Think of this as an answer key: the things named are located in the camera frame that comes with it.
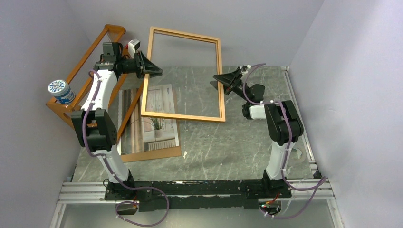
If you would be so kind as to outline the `wooden picture frame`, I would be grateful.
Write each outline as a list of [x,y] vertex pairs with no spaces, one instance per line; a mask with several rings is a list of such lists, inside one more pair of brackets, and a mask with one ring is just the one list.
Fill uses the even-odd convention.
[[153,26],[147,57],[163,74],[145,77],[143,117],[226,121],[223,85],[213,79],[223,72],[219,38]]

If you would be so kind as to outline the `plant photo print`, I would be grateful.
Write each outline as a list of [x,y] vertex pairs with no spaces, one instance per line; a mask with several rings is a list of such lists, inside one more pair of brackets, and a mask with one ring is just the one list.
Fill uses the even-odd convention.
[[[180,150],[179,123],[174,119],[141,116],[141,98],[130,113],[118,141],[118,153],[130,155],[138,152]],[[176,95],[171,84],[148,87],[146,111],[176,112]]]

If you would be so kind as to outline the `brown backing board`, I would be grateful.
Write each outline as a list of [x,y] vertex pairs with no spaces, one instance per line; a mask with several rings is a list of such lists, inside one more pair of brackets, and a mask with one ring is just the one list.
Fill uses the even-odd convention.
[[[120,127],[122,119],[124,118],[125,113],[128,111],[128,108],[136,94],[136,89],[128,89],[121,90],[118,94],[118,118],[117,118],[117,129]],[[169,157],[176,157],[182,154],[181,148],[177,151],[167,151],[161,150],[156,152],[138,152],[130,155],[121,155],[123,162],[138,162],[138,161],[146,161],[146,160],[154,160],[154,159],[162,159]]]

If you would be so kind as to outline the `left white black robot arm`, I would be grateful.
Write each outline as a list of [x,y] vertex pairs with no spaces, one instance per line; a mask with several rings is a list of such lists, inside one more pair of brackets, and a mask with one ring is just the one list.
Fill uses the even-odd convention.
[[151,193],[155,187],[137,187],[130,170],[124,165],[117,151],[117,129],[108,114],[108,104],[113,89],[122,74],[135,73],[162,75],[163,70],[152,63],[139,50],[140,41],[132,39],[127,48],[129,57],[123,55],[124,46],[119,42],[102,44],[100,59],[88,72],[93,83],[84,105],[71,115],[78,141],[88,155],[98,158],[108,175],[107,194],[113,200],[133,200],[138,190]]

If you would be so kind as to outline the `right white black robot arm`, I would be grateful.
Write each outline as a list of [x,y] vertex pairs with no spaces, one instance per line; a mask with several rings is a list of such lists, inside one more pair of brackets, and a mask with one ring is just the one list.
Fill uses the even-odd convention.
[[242,106],[242,114],[246,119],[263,119],[267,122],[269,137],[272,140],[271,153],[263,177],[255,187],[256,194],[260,198],[290,198],[286,167],[291,150],[304,132],[303,124],[292,101],[263,104],[265,86],[248,86],[241,79],[247,73],[245,67],[238,67],[233,72],[214,75],[210,84],[217,87],[218,83],[221,83],[226,95],[234,92],[246,100]]

